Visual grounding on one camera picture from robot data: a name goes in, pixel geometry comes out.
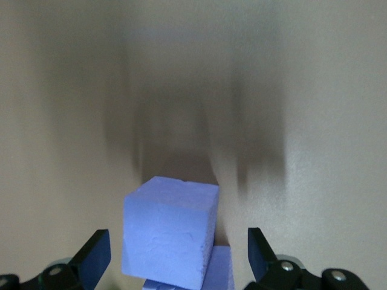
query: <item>blurred background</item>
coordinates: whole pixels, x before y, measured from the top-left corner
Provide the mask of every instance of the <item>blurred background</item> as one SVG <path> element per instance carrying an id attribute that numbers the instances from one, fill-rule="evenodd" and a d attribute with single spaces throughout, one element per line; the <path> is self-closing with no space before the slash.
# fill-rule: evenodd
<path id="1" fill-rule="evenodd" d="M 1 273 L 109 228 L 150 177 L 217 180 L 237 289 L 247 228 L 313 274 L 387 269 L 387 2 L 0 2 Z"/>

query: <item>cube top face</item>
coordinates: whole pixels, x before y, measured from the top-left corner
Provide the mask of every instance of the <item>cube top face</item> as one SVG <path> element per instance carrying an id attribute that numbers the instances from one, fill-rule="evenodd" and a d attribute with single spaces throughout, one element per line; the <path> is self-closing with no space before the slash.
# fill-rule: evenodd
<path id="1" fill-rule="evenodd" d="M 193 210 L 209 210 L 218 198 L 219 186 L 155 176 L 125 199 L 142 199 Z"/>
<path id="2" fill-rule="evenodd" d="M 152 178 L 127 195 L 122 273 L 200 290 L 217 207 L 217 185 L 172 178 Z"/>

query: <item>blue block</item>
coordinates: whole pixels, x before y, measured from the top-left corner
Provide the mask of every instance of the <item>blue block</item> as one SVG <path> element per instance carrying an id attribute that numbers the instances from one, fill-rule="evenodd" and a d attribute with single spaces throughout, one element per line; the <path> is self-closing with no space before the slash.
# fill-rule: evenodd
<path id="1" fill-rule="evenodd" d="M 215 233 L 219 187 L 154 177 L 125 197 L 122 273 L 200 290 Z"/>
<path id="2" fill-rule="evenodd" d="M 152 280 L 145 281 L 143 290 L 185 290 Z M 235 290 L 229 246 L 215 246 L 201 290 Z"/>

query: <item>foam block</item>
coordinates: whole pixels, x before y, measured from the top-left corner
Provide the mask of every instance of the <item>foam block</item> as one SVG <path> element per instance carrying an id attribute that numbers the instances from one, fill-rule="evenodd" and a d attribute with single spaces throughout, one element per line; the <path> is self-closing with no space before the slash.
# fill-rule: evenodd
<path id="1" fill-rule="evenodd" d="M 124 200 L 122 273 L 200 290 L 219 187 L 156 176 Z"/>
<path id="2" fill-rule="evenodd" d="M 185 290 L 152 280 L 145 281 L 143 290 Z M 235 290 L 229 246 L 215 246 L 201 290 Z"/>

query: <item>blue foam cube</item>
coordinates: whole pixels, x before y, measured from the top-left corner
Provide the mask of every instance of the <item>blue foam cube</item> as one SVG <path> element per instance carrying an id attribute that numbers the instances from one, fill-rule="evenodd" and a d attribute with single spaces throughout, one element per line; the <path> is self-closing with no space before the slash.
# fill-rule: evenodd
<path id="1" fill-rule="evenodd" d="M 219 187 L 156 176 L 124 201 L 122 273 L 200 290 Z"/>
<path id="2" fill-rule="evenodd" d="M 185 290 L 152 280 L 145 281 L 143 290 Z M 235 290 L 229 246 L 215 246 L 201 290 Z"/>

